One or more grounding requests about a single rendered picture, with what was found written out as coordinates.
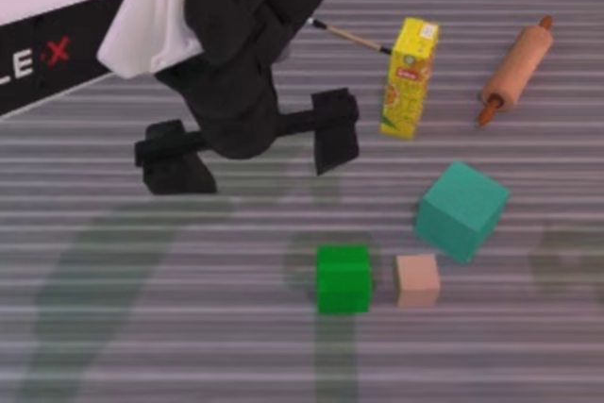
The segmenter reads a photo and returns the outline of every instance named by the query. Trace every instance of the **green cube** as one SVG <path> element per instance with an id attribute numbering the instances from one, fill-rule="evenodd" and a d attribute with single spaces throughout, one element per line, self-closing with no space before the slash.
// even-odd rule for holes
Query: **green cube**
<path id="1" fill-rule="evenodd" d="M 365 245 L 321 245 L 316 255 L 317 311 L 351 314 L 369 311 L 371 264 Z"/>
<path id="2" fill-rule="evenodd" d="M 496 181 L 454 162 L 422 198 L 415 234 L 467 263 L 495 229 L 509 197 Z"/>

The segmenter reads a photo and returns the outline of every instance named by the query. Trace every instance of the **table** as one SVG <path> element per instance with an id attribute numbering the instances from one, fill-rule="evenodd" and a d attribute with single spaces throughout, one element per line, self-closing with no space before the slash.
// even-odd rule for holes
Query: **table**
<path id="1" fill-rule="evenodd" d="M 520 28 L 555 18 L 520 106 L 477 130 L 477 92 Z M 132 145 L 194 124 L 151 78 L 110 78 L 0 125 L 0 401 L 595 403 L 604 393 L 604 0 L 327 0 L 317 17 L 391 43 L 442 26 L 417 140 L 382 136 L 388 61 L 304 29 L 283 110 L 348 87 L 361 157 L 313 175 L 312 136 L 249 162 L 205 154 L 221 193 L 154 198 Z M 439 254 L 439 305 L 394 305 L 395 255 L 452 160 L 512 191 L 469 265 Z M 370 313 L 317 317 L 319 243 L 368 243 Z"/>

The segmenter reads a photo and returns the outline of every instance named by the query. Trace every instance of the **wooden rolling pin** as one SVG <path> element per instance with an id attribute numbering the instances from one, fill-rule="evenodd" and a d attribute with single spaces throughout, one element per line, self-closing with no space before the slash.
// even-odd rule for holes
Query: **wooden rolling pin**
<path id="1" fill-rule="evenodd" d="M 538 25 L 526 27 L 520 33 L 480 93 L 480 101 L 485 105 L 478 116 L 480 126 L 489 124 L 496 112 L 511 110 L 518 103 L 522 91 L 554 42 L 550 32 L 552 24 L 552 17 L 546 16 Z"/>

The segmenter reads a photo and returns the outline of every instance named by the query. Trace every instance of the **juice carton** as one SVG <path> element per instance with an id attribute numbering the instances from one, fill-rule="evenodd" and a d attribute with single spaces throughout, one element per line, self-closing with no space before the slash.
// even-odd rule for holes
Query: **juice carton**
<path id="1" fill-rule="evenodd" d="M 390 57 L 380 130 L 412 140 L 424 109 L 439 27 L 407 18 Z"/>

